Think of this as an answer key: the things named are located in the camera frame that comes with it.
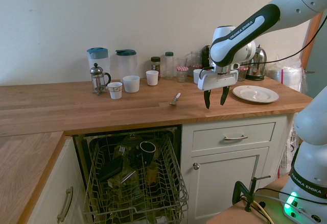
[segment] black mug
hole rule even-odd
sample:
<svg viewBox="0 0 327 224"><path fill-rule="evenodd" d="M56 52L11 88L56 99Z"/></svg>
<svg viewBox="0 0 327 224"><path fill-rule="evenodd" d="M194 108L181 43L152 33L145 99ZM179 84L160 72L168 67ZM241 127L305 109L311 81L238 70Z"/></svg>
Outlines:
<svg viewBox="0 0 327 224"><path fill-rule="evenodd" d="M132 150L130 152L131 157L131 166L132 167L139 167L142 166L149 166L152 162L154 153L156 151L156 146L149 141L143 141L139 144L139 149Z"/></svg>
<svg viewBox="0 0 327 224"><path fill-rule="evenodd" d="M150 141L143 141L139 144L139 148L143 155L144 166L149 166L156 150L155 145Z"/></svg>

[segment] green light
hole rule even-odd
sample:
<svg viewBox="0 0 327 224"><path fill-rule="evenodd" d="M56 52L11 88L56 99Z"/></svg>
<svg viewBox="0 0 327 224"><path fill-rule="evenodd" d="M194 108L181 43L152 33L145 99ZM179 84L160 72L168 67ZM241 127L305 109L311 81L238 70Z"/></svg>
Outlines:
<svg viewBox="0 0 327 224"><path fill-rule="evenodd" d="M290 212L291 212L291 204L293 203L293 201L295 200L295 197L297 197L297 193L296 192L292 192L291 193L291 196L289 196L288 197L288 199L287 199L287 204L284 204L284 211L285 211L285 213L286 214L290 214Z"/></svg>

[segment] dishwasher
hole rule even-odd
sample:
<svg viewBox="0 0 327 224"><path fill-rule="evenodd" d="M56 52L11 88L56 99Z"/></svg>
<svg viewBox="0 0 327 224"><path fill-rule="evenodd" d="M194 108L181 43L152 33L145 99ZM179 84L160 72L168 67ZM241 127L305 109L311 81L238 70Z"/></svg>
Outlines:
<svg viewBox="0 0 327 224"><path fill-rule="evenodd" d="M179 168L181 126L92 133L74 136L74 140L86 189L83 212L88 223L163 224L184 219L189 195ZM153 160L150 165L141 160L135 167L133 155L143 141L155 145ZM114 163L120 155L124 163L119 167ZM103 180L106 165L118 168L119 173Z"/></svg>

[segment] cabinet knob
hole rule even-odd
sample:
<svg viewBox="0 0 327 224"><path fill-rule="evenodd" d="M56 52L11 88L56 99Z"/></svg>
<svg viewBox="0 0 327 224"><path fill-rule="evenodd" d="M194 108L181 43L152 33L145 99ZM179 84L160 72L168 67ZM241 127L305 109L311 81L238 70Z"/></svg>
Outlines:
<svg viewBox="0 0 327 224"><path fill-rule="evenodd" d="M198 163L193 164L193 169L198 170L200 168L200 165Z"/></svg>

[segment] white plate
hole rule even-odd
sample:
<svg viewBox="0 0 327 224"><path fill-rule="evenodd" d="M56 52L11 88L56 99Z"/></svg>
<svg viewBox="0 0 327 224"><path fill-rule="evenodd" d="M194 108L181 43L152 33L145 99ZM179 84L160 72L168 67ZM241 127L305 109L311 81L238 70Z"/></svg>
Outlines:
<svg viewBox="0 0 327 224"><path fill-rule="evenodd" d="M256 103L272 103L279 99L279 95L276 92L253 85L235 87L233 93L239 98Z"/></svg>

